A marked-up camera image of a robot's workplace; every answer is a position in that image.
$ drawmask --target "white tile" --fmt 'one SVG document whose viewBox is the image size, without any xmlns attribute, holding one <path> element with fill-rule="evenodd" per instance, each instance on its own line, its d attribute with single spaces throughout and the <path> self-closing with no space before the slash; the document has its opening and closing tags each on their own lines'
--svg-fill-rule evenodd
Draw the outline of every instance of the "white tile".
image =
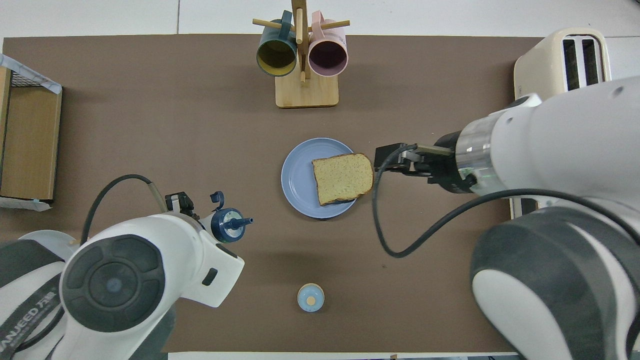
<svg viewBox="0 0 640 360">
<path fill-rule="evenodd" d="M 640 76 L 640 37 L 607 38 L 611 77 Z"/>
<path fill-rule="evenodd" d="M 640 36 L 634 0 L 308 0 L 309 12 L 351 20 L 347 34 L 544 37 L 572 26 L 608 37 Z M 181 0 L 180 33 L 260 33 L 252 18 L 272 20 L 288 0 Z"/>
<path fill-rule="evenodd" d="M 178 0 L 0 0 L 6 37 L 175 34 Z"/>
</svg>

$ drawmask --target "teal mug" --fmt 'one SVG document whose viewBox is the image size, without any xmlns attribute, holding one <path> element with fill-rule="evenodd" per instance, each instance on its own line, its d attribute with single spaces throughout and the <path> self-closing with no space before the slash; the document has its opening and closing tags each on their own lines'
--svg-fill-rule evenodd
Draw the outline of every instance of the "teal mug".
<svg viewBox="0 0 640 360">
<path fill-rule="evenodd" d="M 296 36 L 291 31 L 292 13 L 285 10 L 282 19 L 272 20 L 282 24 L 280 29 L 264 27 L 255 58 L 262 71 L 271 76 L 285 76 L 296 67 Z"/>
</svg>

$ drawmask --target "plate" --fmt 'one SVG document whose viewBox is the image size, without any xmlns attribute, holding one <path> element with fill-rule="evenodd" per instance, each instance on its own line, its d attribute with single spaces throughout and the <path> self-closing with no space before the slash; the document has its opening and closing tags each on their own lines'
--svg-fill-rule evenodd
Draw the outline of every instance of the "plate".
<svg viewBox="0 0 640 360">
<path fill-rule="evenodd" d="M 312 218 L 332 218 L 347 211 L 355 200 L 320 206 L 311 161 L 352 152 L 347 145 L 331 138 L 309 139 L 293 148 L 282 165 L 280 176 L 289 204 Z"/>
</svg>

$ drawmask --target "mug rack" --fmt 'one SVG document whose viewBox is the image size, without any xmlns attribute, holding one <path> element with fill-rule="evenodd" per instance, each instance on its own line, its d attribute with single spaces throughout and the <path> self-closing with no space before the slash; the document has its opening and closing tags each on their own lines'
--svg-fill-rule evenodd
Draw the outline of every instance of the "mug rack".
<svg viewBox="0 0 640 360">
<path fill-rule="evenodd" d="M 307 19 L 307 0 L 291 0 L 294 25 L 291 31 L 296 34 L 298 61 L 296 68 L 285 76 L 275 78 L 276 105 L 279 108 L 322 108 L 338 104 L 338 76 L 320 76 L 311 71 L 307 62 L 309 33 L 311 27 Z M 277 22 L 254 19 L 260 26 L 280 29 Z M 323 24 L 322 29 L 349 26 L 349 20 Z"/>
</svg>

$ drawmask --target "bread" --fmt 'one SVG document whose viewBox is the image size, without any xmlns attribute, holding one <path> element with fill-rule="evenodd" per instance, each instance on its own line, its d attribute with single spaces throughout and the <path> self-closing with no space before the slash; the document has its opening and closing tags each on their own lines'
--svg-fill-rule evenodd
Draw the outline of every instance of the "bread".
<svg viewBox="0 0 640 360">
<path fill-rule="evenodd" d="M 373 169 L 365 154 L 343 154 L 311 162 L 321 206 L 356 199 L 373 186 Z"/>
</svg>

